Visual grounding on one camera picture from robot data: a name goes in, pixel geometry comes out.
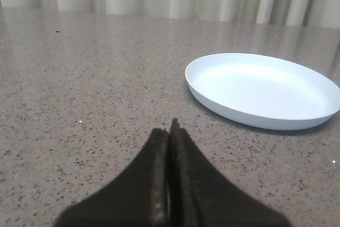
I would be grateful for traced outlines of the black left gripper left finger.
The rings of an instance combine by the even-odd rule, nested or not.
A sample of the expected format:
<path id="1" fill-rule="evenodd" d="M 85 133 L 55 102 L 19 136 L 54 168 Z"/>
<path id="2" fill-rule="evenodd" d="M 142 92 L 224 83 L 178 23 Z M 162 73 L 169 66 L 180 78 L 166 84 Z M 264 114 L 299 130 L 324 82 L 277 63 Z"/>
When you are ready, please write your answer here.
<path id="1" fill-rule="evenodd" d="M 55 226 L 168 226 L 167 131 L 153 129 L 112 182 L 67 208 Z"/>

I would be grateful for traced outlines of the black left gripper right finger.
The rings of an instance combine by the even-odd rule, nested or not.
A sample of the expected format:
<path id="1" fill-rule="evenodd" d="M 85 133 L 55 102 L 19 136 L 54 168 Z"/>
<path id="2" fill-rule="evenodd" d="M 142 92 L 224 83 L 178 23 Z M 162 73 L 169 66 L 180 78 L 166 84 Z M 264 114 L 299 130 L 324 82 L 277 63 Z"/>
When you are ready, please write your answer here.
<path id="1" fill-rule="evenodd" d="M 267 226 L 267 207 L 229 182 L 177 119 L 169 137 L 172 226 Z"/>

